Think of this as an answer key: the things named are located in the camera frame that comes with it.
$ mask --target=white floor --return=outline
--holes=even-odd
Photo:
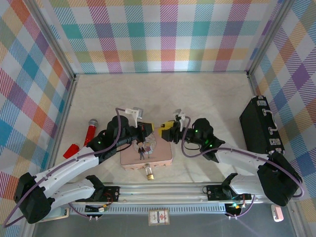
[[[192,122],[207,118],[214,135],[231,145],[245,149],[239,116],[252,97],[245,74],[117,74],[79,77],[72,107],[66,123],[56,164],[72,143],[84,143],[88,121],[99,121],[97,132],[106,129],[116,115],[115,107],[144,109],[143,121],[155,123],[173,119],[181,108]],[[155,167],[151,182],[221,182],[235,172],[230,165],[217,164],[203,157],[186,158],[180,144],[172,144],[173,164]],[[92,168],[75,180],[95,174],[103,182],[148,182],[145,171],[125,171],[119,154]]]

